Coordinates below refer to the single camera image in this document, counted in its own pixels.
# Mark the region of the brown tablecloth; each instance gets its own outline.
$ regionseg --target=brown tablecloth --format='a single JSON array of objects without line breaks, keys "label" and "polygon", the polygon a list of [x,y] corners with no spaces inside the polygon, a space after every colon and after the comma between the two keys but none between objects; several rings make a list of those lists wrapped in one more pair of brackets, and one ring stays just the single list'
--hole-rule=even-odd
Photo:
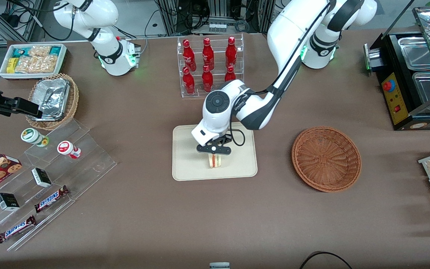
[{"label": "brown tablecloth", "polygon": [[[196,124],[202,99],[182,99],[176,38],[153,39],[140,68],[104,71],[89,43],[67,43],[64,72],[79,86],[75,117],[120,162],[16,252],[0,245],[0,268],[297,268],[316,250],[355,268],[430,268],[430,186],[417,160],[430,131],[392,131],[383,94],[363,71],[362,45],[379,30],[346,31],[322,70],[302,67],[270,123],[255,132],[258,174],[177,182],[172,130]],[[263,90],[277,68],[265,38],[245,35],[245,82]],[[34,81],[1,79],[6,96],[27,97]],[[0,153],[19,156],[24,116],[0,116]],[[290,159],[302,130],[331,126],[356,143],[360,179],[325,194],[297,176]],[[317,257],[319,268],[342,268]]]}]

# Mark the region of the wicker basket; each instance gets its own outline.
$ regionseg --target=wicker basket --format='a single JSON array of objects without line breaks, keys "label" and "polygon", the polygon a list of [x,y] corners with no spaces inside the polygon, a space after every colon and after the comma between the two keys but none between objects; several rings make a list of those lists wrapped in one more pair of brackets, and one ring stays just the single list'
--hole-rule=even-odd
[{"label": "wicker basket", "polygon": [[361,172],[361,156],[353,141],[326,126],[300,133],[293,143],[292,161],[301,179],[325,192],[348,189]]},{"label": "wicker basket", "polygon": [[[55,80],[57,78],[64,78],[65,80],[68,80],[71,84],[71,88],[69,89],[69,96],[67,98],[67,105],[65,108],[65,116],[61,121],[33,121],[29,118],[29,116],[26,116],[26,120],[34,128],[51,131],[54,130],[56,127],[60,126],[65,121],[74,117],[75,111],[77,110],[77,102],[79,101],[79,89],[77,88],[77,85],[75,84],[74,80],[72,80],[70,76],[65,74],[52,75],[50,77],[43,78],[43,80]],[[36,85],[34,85],[31,93],[29,94],[29,100],[32,99],[32,95],[34,94],[35,88]]]}]

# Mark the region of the yellow control panel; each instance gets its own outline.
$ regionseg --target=yellow control panel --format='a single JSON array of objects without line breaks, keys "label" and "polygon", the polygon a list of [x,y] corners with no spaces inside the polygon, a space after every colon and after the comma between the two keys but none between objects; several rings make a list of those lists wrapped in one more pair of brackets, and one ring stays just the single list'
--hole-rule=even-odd
[{"label": "yellow control panel", "polygon": [[409,114],[394,73],[381,83],[381,87],[383,88],[384,97],[386,97],[387,107],[389,108],[389,114],[391,114],[393,123],[398,124],[406,119]]}]

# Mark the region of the small jar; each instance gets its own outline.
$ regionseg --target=small jar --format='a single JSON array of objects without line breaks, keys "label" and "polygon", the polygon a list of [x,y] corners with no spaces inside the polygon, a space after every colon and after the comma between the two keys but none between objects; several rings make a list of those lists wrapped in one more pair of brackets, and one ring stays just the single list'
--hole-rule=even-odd
[{"label": "small jar", "polygon": [[73,159],[77,159],[81,156],[81,149],[76,148],[76,146],[69,141],[62,141],[59,143],[57,151],[62,155],[69,155],[69,157]]},{"label": "small jar", "polygon": [[21,133],[21,139],[24,142],[31,143],[33,145],[37,145],[42,148],[49,144],[49,138],[41,133],[39,133],[34,128],[27,128]]}]

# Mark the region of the coca-cola bottle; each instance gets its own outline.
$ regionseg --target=coca-cola bottle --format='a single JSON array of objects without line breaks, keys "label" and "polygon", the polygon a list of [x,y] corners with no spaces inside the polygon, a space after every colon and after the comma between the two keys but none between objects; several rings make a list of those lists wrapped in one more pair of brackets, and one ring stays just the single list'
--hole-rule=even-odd
[{"label": "coca-cola bottle", "polygon": [[228,46],[225,51],[225,65],[228,68],[230,65],[237,65],[237,47],[235,47],[235,38],[228,38]]},{"label": "coca-cola bottle", "polygon": [[193,76],[190,74],[190,70],[188,67],[184,67],[182,69],[182,72],[184,72],[184,76],[182,77],[182,80],[184,81],[184,87],[187,91],[188,95],[195,94],[195,81],[193,80]]},{"label": "coca-cola bottle", "polygon": [[227,68],[227,73],[225,74],[225,81],[229,81],[229,80],[236,80],[237,76],[233,73],[233,66],[230,65]]},{"label": "coca-cola bottle", "polygon": [[190,41],[188,39],[184,39],[182,41],[184,44],[184,62],[190,71],[195,72],[197,70],[197,64],[195,63],[195,53],[193,53],[193,49],[190,48]]},{"label": "coca-cola bottle", "polygon": [[214,49],[210,45],[210,38],[203,38],[203,64],[208,65],[210,70],[215,68],[215,57],[214,57]]},{"label": "coca-cola bottle", "polygon": [[208,65],[203,66],[202,81],[203,81],[203,90],[205,92],[211,92],[212,86],[214,84],[214,77],[212,75],[212,72],[210,72],[210,67]]}]

